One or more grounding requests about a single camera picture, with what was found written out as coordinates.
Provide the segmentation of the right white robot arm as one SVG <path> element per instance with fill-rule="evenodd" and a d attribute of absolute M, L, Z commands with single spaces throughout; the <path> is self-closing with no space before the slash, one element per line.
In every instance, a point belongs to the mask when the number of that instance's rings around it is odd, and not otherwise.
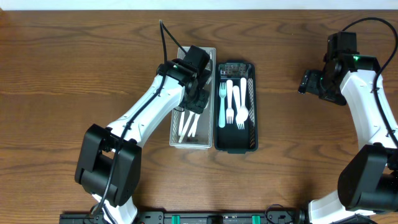
<path fill-rule="evenodd" d="M 323 70 L 306 70 L 298 92 L 348 105 L 357 155 L 341 172 L 337 190 L 308 204 L 309 223 L 343 223 L 397 211 L 397 123 L 383 90 L 376 57 L 360 55 L 354 32 L 328 38 Z"/>

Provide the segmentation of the mint green plastic fork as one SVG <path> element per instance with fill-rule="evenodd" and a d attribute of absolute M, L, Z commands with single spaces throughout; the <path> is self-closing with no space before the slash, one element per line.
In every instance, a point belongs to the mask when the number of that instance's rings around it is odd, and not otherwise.
<path fill-rule="evenodd" d="M 226 125 L 226 111 L 224 106 L 224 99 L 226 97 L 226 83 L 221 82 L 219 88 L 219 97 L 220 97 L 220 110 L 219 110 L 219 117 L 218 117 L 218 126 L 220 128 L 225 127 Z"/>

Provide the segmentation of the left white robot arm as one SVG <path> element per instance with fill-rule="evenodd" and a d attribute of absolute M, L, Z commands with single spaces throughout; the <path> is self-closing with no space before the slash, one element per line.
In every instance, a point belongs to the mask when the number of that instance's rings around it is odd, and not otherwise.
<path fill-rule="evenodd" d="M 160 122 L 180 107 L 202 114 L 209 102 L 205 85 L 213 73 L 216 50 L 191 46 L 184 58 L 159 65 L 146 93 L 107 127 L 93 124 L 86 131 L 75 181 L 98 204 L 91 212 L 108 223 L 132 223 L 137 216 L 132 194 L 141 173 L 144 144 Z"/>

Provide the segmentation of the white plastic fork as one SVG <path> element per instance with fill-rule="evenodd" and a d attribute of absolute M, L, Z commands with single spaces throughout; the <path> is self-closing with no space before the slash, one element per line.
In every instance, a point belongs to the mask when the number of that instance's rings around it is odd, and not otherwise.
<path fill-rule="evenodd" d="M 239 110 L 241 107 L 241 97 L 240 97 L 240 90 L 237 85 L 233 86 L 233 98 L 236 105 L 236 117 L 235 117 L 236 125 L 239 130 L 243 130 L 244 122 L 242 121 L 241 115 L 239 114 Z"/>
<path fill-rule="evenodd" d="M 227 104 L 228 107 L 226 109 L 226 121 L 228 124 L 233 123 L 234 118 L 234 110 L 232 108 L 232 99 L 233 99 L 233 81 L 226 81 L 226 90 L 227 90 Z"/>

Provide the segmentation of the white plastic spoon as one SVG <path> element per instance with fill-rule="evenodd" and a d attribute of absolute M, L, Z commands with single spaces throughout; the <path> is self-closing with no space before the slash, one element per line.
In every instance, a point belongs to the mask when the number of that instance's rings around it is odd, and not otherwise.
<path fill-rule="evenodd" d="M 185 125 L 184 125 L 184 127 L 183 127 L 183 129 L 182 129 L 182 133 L 181 133 L 180 138 L 179 138 L 179 140 L 178 140 L 179 143 L 181 143 L 182 140 L 184 139 L 184 137 L 185 137 L 185 135 L 186 135 L 186 133 L 187 133 L 187 130 L 188 130 L 188 127 L 189 127 L 189 125 L 190 125 L 190 122 L 191 122 L 191 119 L 192 119 L 193 115 L 194 115 L 194 112 L 189 111 L 189 115 L 188 115 L 187 121 L 186 121 L 186 123 L 185 123 Z"/>
<path fill-rule="evenodd" d="M 241 106 L 238 110 L 238 114 L 236 116 L 237 124 L 240 129 L 244 128 L 244 122 L 248 118 L 248 109 L 246 108 L 246 87 L 247 80 L 246 78 L 241 78 L 240 81 L 240 97 L 241 97 Z"/>
<path fill-rule="evenodd" d="M 200 115 L 199 115 L 199 114 L 196 114 L 195 117 L 194 117 L 192 126 L 191 126 L 191 128 L 190 128 L 190 130 L 189 130 L 189 132 L 188 132 L 188 137 L 189 137 L 189 138 L 190 138 L 190 137 L 192 137 L 192 138 L 195 137 L 196 131 L 197 131 L 197 124 L 198 124 L 199 118 L 200 118 Z"/>
<path fill-rule="evenodd" d="M 185 112 L 181 112 L 180 113 L 180 120 L 178 123 L 178 135 L 181 136 L 182 135 L 182 131 L 183 131 L 183 127 L 184 127 L 184 121 L 185 121 Z"/>

